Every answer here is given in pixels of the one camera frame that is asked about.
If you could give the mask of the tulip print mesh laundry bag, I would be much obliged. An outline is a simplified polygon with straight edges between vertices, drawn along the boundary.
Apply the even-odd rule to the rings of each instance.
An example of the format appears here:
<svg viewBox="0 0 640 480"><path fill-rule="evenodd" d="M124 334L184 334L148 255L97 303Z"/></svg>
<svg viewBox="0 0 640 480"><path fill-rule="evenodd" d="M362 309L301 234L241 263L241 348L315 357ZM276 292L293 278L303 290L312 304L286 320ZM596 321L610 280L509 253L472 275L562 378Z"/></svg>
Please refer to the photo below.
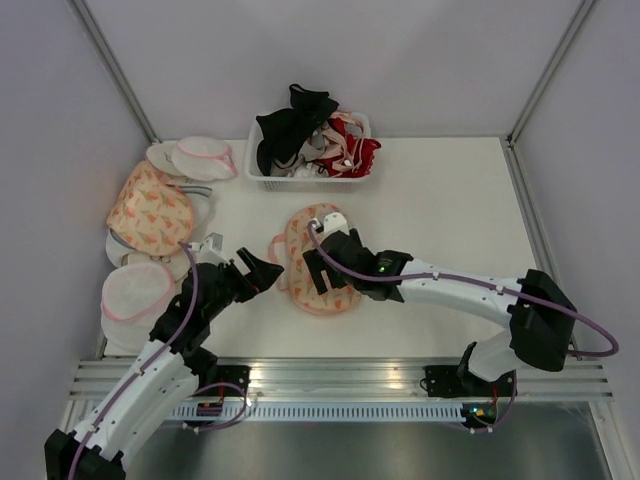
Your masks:
<svg viewBox="0 0 640 480"><path fill-rule="evenodd" d="M284 268L276 286L287 291L293 303L307 313L332 316L357 307L362 299L353 287L341 289L330 287L325 294L318 294L303 254L313 249L307 225L314 218L340 213L338 206L319 203L304 207L287 222L284 232L276 235L268 247L268 259Z"/></svg>

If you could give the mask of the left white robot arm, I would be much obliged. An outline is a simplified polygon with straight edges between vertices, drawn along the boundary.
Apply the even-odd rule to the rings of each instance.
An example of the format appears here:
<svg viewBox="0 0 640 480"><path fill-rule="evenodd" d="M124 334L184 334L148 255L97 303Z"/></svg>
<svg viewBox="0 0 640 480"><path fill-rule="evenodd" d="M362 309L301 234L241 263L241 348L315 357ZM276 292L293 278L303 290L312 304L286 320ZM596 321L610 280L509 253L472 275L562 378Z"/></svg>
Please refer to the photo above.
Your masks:
<svg viewBox="0 0 640 480"><path fill-rule="evenodd" d="M211 322L234 303L268 291L282 266L246 248L233 261L198 262L169 302L126 374L74 429L55 430L44 445L48 479L123 479L144 444L183 401L212 393L218 384L216 356L203 348Z"/></svg>

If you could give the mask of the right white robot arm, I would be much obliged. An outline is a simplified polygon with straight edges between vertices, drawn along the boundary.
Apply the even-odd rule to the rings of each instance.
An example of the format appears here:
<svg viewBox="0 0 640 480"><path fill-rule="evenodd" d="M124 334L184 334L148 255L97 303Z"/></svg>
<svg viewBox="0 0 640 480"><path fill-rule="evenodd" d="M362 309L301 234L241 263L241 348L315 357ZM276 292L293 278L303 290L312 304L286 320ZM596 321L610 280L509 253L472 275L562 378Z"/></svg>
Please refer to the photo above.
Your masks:
<svg viewBox="0 0 640 480"><path fill-rule="evenodd" d="M471 342L457 365L426 369L429 395L480 397L514 390L523 367L560 372L575 324L575 308L551 277L528 270L522 278L495 278L441 269L393 250L364 247L356 230L310 223L312 250L303 258L315 289L352 287L374 301L431 303L488 320L500 332Z"/></svg>

